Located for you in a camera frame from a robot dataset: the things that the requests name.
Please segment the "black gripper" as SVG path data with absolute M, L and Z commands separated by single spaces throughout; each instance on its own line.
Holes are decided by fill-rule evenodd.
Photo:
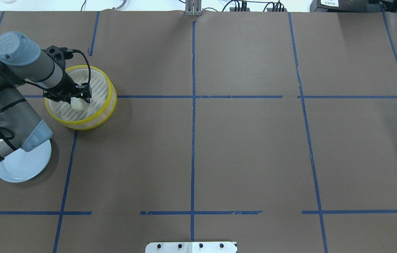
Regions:
M 44 88 L 43 96 L 55 102 L 66 102 L 71 104 L 71 98 L 81 98 L 87 104 L 91 103 L 92 93 L 90 88 L 90 64 L 86 55 L 77 49 L 56 47 L 54 45 L 46 48 L 44 52 L 54 61 L 55 67 L 60 67 L 61 79 L 55 82 L 52 88 Z M 87 80 L 83 83 L 76 83 L 65 71 L 65 61 L 73 58 L 79 53 L 87 64 Z

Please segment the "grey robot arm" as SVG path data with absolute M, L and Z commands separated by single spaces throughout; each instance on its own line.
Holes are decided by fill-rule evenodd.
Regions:
M 31 152 L 53 135 L 18 87 L 37 87 L 44 98 L 54 102 L 81 99 L 90 103 L 90 65 L 87 82 L 81 84 L 74 82 L 65 70 L 65 61 L 72 59 L 74 53 L 82 52 L 54 45 L 42 49 L 17 31 L 0 36 L 0 162 L 19 149 Z

